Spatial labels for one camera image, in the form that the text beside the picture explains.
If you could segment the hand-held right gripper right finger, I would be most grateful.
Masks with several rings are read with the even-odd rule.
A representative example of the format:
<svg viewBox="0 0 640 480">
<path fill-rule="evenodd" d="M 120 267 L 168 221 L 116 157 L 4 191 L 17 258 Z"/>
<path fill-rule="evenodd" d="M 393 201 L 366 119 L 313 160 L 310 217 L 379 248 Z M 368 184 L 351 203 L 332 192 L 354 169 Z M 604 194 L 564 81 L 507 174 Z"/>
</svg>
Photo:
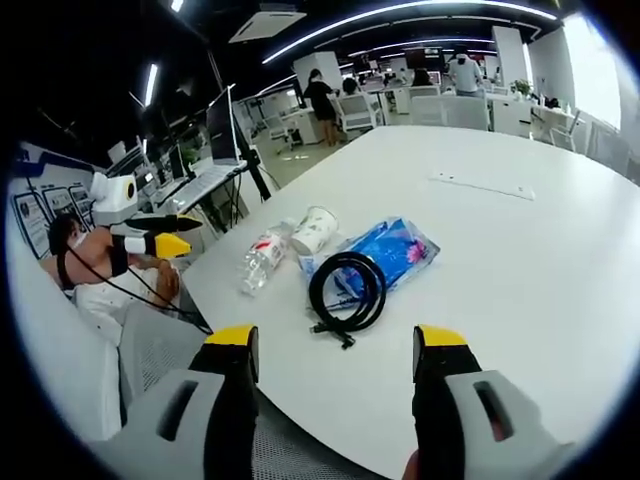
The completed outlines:
<svg viewBox="0 0 640 480">
<path fill-rule="evenodd" d="M 455 331 L 415 326 L 413 384 L 419 479 L 551 479 L 573 460 L 537 404 Z"/>
</svg>

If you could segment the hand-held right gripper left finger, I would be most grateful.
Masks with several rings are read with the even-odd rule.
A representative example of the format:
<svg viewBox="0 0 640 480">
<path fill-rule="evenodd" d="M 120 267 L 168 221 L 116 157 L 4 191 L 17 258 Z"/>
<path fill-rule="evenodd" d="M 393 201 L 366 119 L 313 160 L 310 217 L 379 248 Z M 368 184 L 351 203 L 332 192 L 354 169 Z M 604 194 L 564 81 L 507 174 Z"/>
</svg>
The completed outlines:
<svg viewBox="0 0 640 480">
<path fill-rule="evenodd" d="M 250 324 L 209 335 L 191 368 L 165 375 L 90 451 L 117 479 L 252 478 L 258 347 Z"/>
</svg>

